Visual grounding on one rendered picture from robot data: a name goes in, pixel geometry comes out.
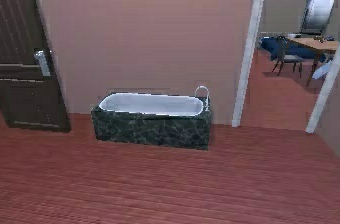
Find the dark green marble bathtub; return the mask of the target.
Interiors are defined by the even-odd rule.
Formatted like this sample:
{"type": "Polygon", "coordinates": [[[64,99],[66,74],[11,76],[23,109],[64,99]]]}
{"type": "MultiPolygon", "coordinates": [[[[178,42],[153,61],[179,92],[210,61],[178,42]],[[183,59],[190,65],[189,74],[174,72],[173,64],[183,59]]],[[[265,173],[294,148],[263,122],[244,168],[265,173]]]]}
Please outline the dark green marble bathtub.
{"type": "Polygon", "coordinates": [[[209,148],[208,96],[111,93],[91,109],[98,140],[176,148],[209,148]]]}

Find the dark blue sofa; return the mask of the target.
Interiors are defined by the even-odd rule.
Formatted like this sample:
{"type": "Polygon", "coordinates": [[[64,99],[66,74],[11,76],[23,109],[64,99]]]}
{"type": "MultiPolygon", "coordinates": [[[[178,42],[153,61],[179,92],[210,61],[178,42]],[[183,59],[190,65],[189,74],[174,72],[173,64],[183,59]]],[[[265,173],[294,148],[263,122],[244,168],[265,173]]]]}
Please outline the dark blue sofa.
{"type": "MultiPolygon", "coordinates": [[[[277,37],[262,37],[260,39],[260,47],[270,53],[270,60],[276,60],[276,49],[277,49],[277,37]]],[[[305,59],[313,59],[314,52],[309,48],[304,46],[299,46],[298,44],[292,43],[287,40],[287,53],[292,55],[298,55],[301,58],[305,59]]]]}

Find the dark wooden chair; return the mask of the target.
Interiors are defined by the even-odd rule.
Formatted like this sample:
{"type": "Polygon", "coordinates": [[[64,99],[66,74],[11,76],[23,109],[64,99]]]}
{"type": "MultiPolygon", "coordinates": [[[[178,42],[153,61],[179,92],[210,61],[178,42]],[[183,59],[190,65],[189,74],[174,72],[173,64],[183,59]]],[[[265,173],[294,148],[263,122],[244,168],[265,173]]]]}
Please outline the dark wooden chair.
{"type": "Polygon", "coordinates": [[[278,75],[280,75],[284,65],[286,63],[291,63],[293,65],[293,68],[296,68],[296,65],[299,65],[298,71],[299,74],[302,74],[304,59],[298,55],[292,55],[287,53],[287,40],[284,36],[278,36],[276,40],[277,40],[276,49],[277,61],[274,65],[273,71],[275,71],[276,68],[279,68],[278,75]]]}

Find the dark brown room door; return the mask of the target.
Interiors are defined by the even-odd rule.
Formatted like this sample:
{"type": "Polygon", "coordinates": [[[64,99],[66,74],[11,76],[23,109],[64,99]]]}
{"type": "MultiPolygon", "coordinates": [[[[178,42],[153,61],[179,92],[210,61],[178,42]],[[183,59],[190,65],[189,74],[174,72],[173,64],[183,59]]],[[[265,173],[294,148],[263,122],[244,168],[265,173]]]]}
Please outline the dark brown room door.
{"type": "Polygon", "coordinates": [[[0,112],[10,128],[71,130],[38,0],[0,0],[0,112]],[[50,77],[34,58],[39,50],[50,77]]]}

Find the brown wooden table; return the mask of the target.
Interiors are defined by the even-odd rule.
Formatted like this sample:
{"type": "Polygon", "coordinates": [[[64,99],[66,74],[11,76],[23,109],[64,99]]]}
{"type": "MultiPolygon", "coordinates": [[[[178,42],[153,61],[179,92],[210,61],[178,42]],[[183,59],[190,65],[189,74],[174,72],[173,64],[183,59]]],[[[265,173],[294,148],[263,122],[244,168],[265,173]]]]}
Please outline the brown wooden table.
{"type": "Polygon", "coordinates": [[[310,75],[307,79],[306,86],[310,85],[312,80],[312,75],[317,69],[320,58],[324,53],[335,54],[339,45],[338,41],[325,41],[324,39],[314,39],[314,38],[287,38],[288,41],[298,44],[299,46],[304,46],[309,48],[314,52],[313,64],[311,67],[310,75]]]}

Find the white window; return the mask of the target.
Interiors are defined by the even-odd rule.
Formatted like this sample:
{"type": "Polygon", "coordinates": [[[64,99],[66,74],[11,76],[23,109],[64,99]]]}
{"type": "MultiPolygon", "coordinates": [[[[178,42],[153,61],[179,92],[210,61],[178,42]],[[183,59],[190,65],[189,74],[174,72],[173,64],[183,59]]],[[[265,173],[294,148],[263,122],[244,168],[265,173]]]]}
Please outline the white window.
{"type": "Polygon", "coordinates": [[[306,0],[300,33],[322,35],[329,23],[335,0],[306,0]]]}

